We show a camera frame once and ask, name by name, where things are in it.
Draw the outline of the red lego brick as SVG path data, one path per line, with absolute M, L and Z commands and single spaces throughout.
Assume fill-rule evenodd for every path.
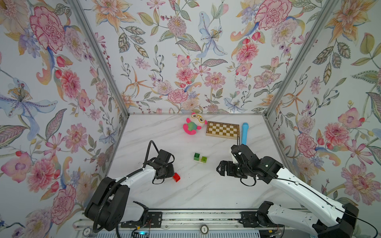
M 180 179 L 181 179 L 181 177 L 180 177 L 177 173 L 174 173 L 174 175 L 173 175 L 173 180 L 174 180 L 175 182 L 178 182 Z

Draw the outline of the dark green lego cube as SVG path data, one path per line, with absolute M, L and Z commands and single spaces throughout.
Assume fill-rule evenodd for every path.
M 199 153 L 195 153 L 193 159 L 195 161 L 200 161 L 200 154 Z

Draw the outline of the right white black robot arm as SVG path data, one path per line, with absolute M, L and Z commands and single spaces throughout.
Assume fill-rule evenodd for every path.
M 221 176 L 244 180 L 253 178 L 280 189 L 308 211 L 301 212 L 264 201 L 251 216 L 254 226 L 290 226 L 318 238 L 351 238 L 359 210 L 351 203 L 335 201 L 293 175 L 272 157 L 258 158 L 244 144 L 233 145 L 232 159 L 221 161 L 216 170 Z

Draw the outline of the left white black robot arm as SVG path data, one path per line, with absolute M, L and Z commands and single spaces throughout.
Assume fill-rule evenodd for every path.
M 129 198 L 130 192 L 148 182 L 165 180 L 174 175 L 174 155 L 159 150 L 157 157 L 144 162 L 143 167 L 118 179 L 104 178 L 85 209 L 85 217 L 93 221 L 92 231 L 112 231 L 121 223 L 143 227 L 148 222 L 149 208 Z

